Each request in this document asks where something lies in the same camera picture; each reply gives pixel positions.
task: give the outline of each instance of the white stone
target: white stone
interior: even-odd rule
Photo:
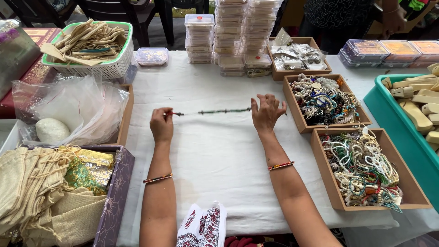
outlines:
[[[70,136],[67,126],[53,118],[41,119],[35,124],[36,135],[41,142],[62,141]]]

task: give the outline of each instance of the bracelet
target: bracelet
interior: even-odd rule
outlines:
[[[171,177],[172,177],[172,173],[168,174],[168,175],[165,175],[165,176],[158,177],[158,178],[145,179],[145,180],[143,180],[143,183],[144,184],[152,183],[152,182],[155,182],[155,181],[158,181],[158,180],[162,180],[162,179],[165,179],[165,178],[171,178]]]
[[[383,12],[383,14],[390,14],[390,13],[393,13],[393,12],[397,11],[399,8],[401,8],[401,5],[398,4],[398,7],[397,7],[395,10],[390,11],[390,12]]]
[[[274,169],[278,169],[278,168],[281,168],[281,167],[287,167],[287,166],[291,166],[291,165],[294,165],[294,161],[290,161],[290,162],[287,162],[287,163],[283,163],[283,164],[280,164],[280,165],[275,165],[275,166],[269,167],[268,170],[271,171],[271,170],[274,170]]]

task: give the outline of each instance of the white tablecloth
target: white tablecloth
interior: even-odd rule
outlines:
[[[333,73],[342,74],[359,99],[374,86],[374,78],[386,71],[347,70],[336,56],[328,56],[327,60]],[[390,73],[426,72],[426,69],[392,69]],[[185,51],[170,51],[167,66],[139,68],[133,89],[135,102],[126,147],[136,162],[117,246],[138,246],[139,243],[142,180],[147,176],[154,148],[149,129],[154,108],[170,106],[182,113],[241,109],[249,107],[250,98],[258,93],[272,93],[285,100],[282,82],[273,82],[271,76],[222,77],[217,65],[188,64]],[[309,144],[310,135],[299,134],[290,110],[287,113],[288,116],[281,116],[277,121],[276,136],[288,157],[296,162],[295,167],[328,227],[398,227],[391,211],[343,212],[331,207]],[[228,211],[227,236],[290,232],[271,186],[263,147],[250,113],[175,116],[170,160],[178,225],[192,203],[207,208],[217,200]],[[439,225],[426,223],[432,217],[437,217],[439,222],[436,211],[411,210],[404,211],[403,215],[410,216],[412,212],[420,215],[416,227],[424,224],[415,236],[435,227],[439,229]]]

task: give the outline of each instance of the green plastic basket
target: green plastic basket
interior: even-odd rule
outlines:
[[[384,128],[403,157],[410,171],[421,186],[436,211],[439,212],[439,157],[425,138],[416,130],[390,92],[381,81],[386,77],[392,83],[408,77],[424,74],[381,75],[375,79],[375,86],[364,97],[364,103],[381,128]]]

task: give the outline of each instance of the hand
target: hand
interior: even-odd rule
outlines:
[[[407,12],[399,7],[398,10],[389,13],[383,13],[383,39],[388,39],[390,35],[403,31],[406,28],[404,16]]]
[[[164,115],[169,112],[172,112],[172,108],[170,107],[154,109],[152,112],[149,127],[151,128],[156,144],[171,144],[172,135],[174,133],[174,124],[172,123],[173,114]]]
[[[259,135],[274,133],[273,128],[277,119],[287,112],[287,104],[282,101],[282,109],[278,109],[279,101],[272,94],[258,94],[261,107],[258,110],[258,103],[252,98],[253,125]]]

